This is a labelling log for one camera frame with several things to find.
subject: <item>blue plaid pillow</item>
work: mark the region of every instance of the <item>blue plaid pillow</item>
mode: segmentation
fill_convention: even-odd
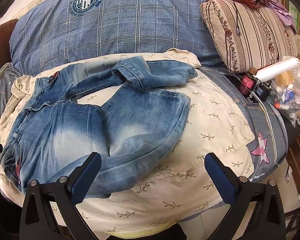
[[[46,0],[17,22],[10,38],[22,74],[114,53],[185,49],[202,65],[221,63],[202,21],[206,0]]]

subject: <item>blue gripper pad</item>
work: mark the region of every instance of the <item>blue gripper pad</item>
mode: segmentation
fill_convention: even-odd
[[[229,167],[224,166],[214,153],[209,153],[205,156],[204,166],[222,200],[227,204],[233,205],[236,198],[236,188],[231,180],[233,181],[237,176]]]
[[[101,155],[99,153],[93,152],[81,166],[77,167],[84,169],[82,169],[81,174],[78,176],[77,180],[71,187],[71,202],[73,205],[76,205],[83,201],[91,184],[100,171],[101,163]]]

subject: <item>metal screw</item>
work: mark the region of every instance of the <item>metal screw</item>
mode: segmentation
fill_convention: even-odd
[[[240,176],[239,180],[243,183],[248,181],[247,177],[245,177],[245,176]]]
[[[30,185],[31,185],[32,187],[35,186],[35,185],[37,185],[37,181],[36,181],[36,180],[31,181],[31,182],[30,182]]]
[[[66,176],[62,176],[59,178],[59,182],[60,183],[65,183],[67,181],[67,177]]]
[[[269,184],[270,184],[271,186],[275,186],[275,185],[277,185],[277,184],[276,184],[276,182],[275,182],[274,180],[272,180],[272,179],[271,179],[271,180],[269,180]]]

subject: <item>white plastic roll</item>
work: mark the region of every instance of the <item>white plastic roll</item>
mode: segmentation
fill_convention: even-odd
[[[277,75],[286,72],[288,70],[294,70],[298,68],[300,60],[295,57],[289,57],[273,65],[258,70],[255,77],[261,82],[269,81],[275,78]]]

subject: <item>clear plastic bag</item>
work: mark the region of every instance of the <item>clear plastic bag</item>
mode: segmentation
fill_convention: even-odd
[[[300,62],[295,70],[288,70],[272,80],[269,100],[295,127],[300,119]]]

